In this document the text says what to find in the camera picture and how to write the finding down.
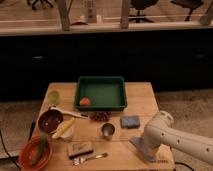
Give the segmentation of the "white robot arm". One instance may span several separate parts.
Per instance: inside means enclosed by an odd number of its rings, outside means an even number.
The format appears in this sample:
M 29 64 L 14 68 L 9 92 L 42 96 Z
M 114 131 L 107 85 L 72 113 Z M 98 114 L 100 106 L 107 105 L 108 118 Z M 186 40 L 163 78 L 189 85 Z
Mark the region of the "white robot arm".
M 159 111 L 145 125 L 142 136 L 144 155 L 153 160 L 158 148 L 165 144 L 213 165 L 213 138 L 173 129 L 173 123 L 170 113 Z

